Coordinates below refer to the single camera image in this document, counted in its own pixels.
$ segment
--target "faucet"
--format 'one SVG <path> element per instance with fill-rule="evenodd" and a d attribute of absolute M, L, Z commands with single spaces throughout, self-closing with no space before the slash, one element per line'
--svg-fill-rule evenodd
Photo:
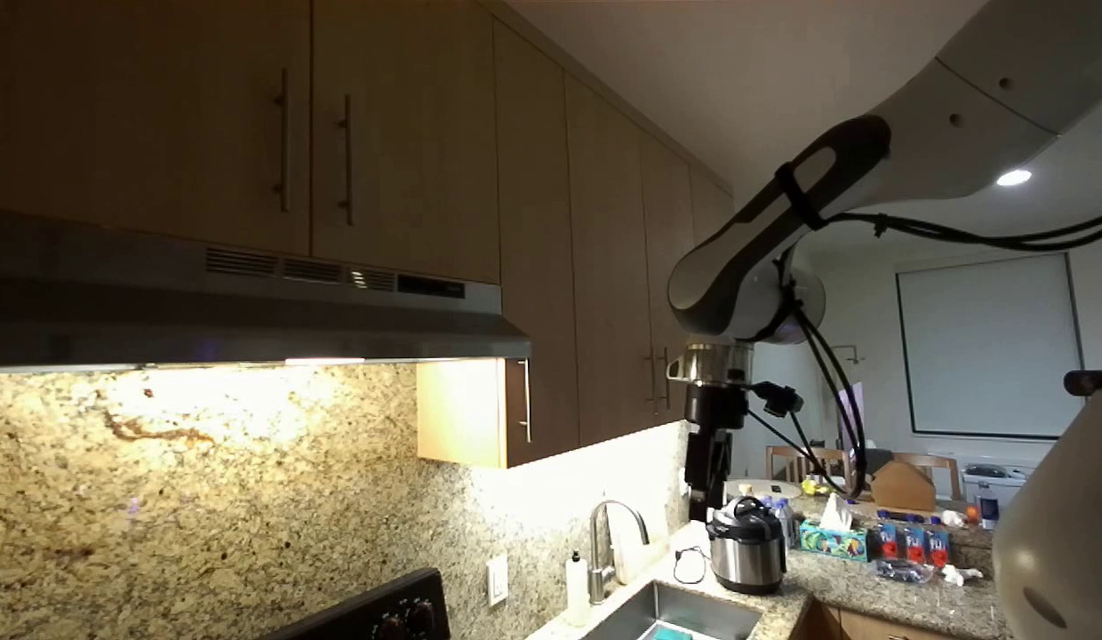
<path fill-rule="evenodd" d="M 631 515 L 643 544 L 650 544 L 647 518 L 641 513 L 631 513 L 631 505 L 615 502 L 615 496 L 598 502 L 589 513 L 589 603 L 608 598 L 608 588 L 615 579 L 615 548 L 610 548 L 610 515 L 608 515 L 610 505 L 625 508 Z"/>

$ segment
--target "range hood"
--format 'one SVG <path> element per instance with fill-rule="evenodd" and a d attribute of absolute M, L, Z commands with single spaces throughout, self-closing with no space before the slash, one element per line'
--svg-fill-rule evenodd
<path fill-rule="evenodd" d="M 493 283 L 0 217 L 0 366 L 525 360 Z"/>

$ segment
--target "ceiling light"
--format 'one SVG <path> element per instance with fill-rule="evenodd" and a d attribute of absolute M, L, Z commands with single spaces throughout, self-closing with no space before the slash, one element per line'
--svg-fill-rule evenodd
<path fill-rule="evenodd" d="M 1005 172 L 1005 175 L 1000 175 L 1000 189 L 1016 189 L 1016 183 L 1025 183 L 1025 182 L 1032 182 L 1034 177 L 1034 172 L 1025 172 L 1025 166 L 1013 166 L 1013 172 Z"/>

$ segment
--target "granite backsplash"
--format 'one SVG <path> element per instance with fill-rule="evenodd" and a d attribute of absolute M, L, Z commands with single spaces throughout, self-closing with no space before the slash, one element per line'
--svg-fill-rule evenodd
<path fill-rule="evenodd" d="M 0 372 L 0 640 L 259 635 L 416 565 L 458 640 L 525 635 L 598 496 L 683 521 L 680 426 L 506 473 L 418 463 L 413 372 Z M 493 554 L 513 598 L 487 608 Z"/>

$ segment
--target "white robot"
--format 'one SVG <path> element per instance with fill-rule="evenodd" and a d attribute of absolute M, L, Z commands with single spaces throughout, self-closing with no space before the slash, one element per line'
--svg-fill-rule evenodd
<path fill-rule="evenodd" d="M 707 361 L 720 349 L 801 337 L 822 314 L 822 295 L 788 269 L 805 232 L 872 201 L 978 191 L 1098 98 L 1102 0 L 993 0 L 891 98 L 824 130 L 680 259 L 668 305 L 707 349 L 672 378 L 755 392 Z M 1067 388 L 1086 403 L 996 529 L 996 589 L 1021 640 L 1102 640 L 1102 372 L 1070 372 Z M 718 403 L 741 399 L 694 394 L 688 406 L 699 416 L 688 454 L 707 454 L 694 494 L 707 505 L 724 473 L 713 420 L 741 416 Z M 848 475 L 861 475 L 861 436 L 848 448 Z"/>

